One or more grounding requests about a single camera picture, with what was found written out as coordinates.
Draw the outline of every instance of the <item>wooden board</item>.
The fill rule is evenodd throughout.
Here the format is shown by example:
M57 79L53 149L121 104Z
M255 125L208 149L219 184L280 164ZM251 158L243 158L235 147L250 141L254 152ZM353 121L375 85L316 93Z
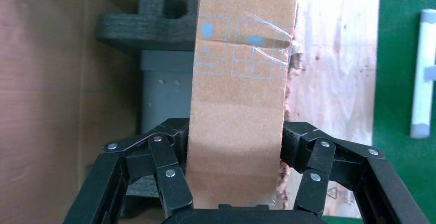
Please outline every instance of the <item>wooden board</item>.
M299 0L295 39L301 54L288 76L287 120L371 145L377 22L378 0ZM291 207L300 180L293 171ZM324 214L360 216L352 193L334 182L328 189Z
M0 223L61 223L84 164L133 134L133 66L93 38L107 0L1 1Z

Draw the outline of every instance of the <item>clear tape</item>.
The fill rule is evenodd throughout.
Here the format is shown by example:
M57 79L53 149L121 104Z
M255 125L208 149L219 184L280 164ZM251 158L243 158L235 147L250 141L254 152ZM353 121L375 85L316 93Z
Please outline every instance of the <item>clear tape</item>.
M288 42L289 42L289 44L290 44L290 48L288 49L288 59L289 59L289 60L290 60L290 57L291 57L292 55L295 55L295 54L301 53L300 45L299 45L299 43L298 43L296 40L293 40L293 38L294 38L293 35L289 34L288 32L286 32L285 30L279 28L278 26L272 24L271 22L268 22L268 21L262 19L262 18L259 17L259 16L256 16L256 15L254 15L254 14L252 14L252 13L249 13L249 12L244 12L244 13L245 13L245 15L247 15L247 16L250 17L250 18L252 18L253 20L256 20L256 21L261 22L261 23L263 23L263 24L267 24L269 27L275 29L275 30L278 31L278 32L283 33L283 34L286 36L286 38L288 39ZM273 57L272 55L269 55L268 53L266 53L265 51L263 51L260 47L255 47L255 50L256 50L258 53L260 53L261 55L263 55L263 56L269 58L270 60L272 60L272 61L274 61L274 62L277 62L277 63L282 64L282 65L284 65L284 66L289 66L289 60L286 62L286 61L282 61L282 60L280 60L280 59L277 59L277 58ZM285 50L286 50L286 49L280 49L280 52L281 52L282 54L284 54L284 51L285 51Z

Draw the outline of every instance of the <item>brown cardboard box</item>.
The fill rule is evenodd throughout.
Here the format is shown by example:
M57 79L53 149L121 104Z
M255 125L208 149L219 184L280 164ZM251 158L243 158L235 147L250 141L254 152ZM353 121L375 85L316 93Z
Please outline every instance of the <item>brown cardboard box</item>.
M196 208L276 205L297 0L199 0L187 181Z

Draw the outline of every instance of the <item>umbrella icon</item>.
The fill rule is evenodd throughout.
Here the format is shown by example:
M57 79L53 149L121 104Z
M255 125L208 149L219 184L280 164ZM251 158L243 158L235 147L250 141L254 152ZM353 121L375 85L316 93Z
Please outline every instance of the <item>umbrella icon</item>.
M256 46L265 46L265 41L260 36L250 36L244 43L252 45L250 57L255 56Z

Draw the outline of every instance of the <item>wine glass icon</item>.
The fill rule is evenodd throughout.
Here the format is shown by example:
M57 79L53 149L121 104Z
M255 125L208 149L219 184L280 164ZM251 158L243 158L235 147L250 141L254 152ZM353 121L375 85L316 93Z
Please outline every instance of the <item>wine glass icon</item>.
M212 36L212 33L213 23L202 23L202 36L206 39L204 48L201 50L202 53L210 53L209 49L207 49L207 40Z

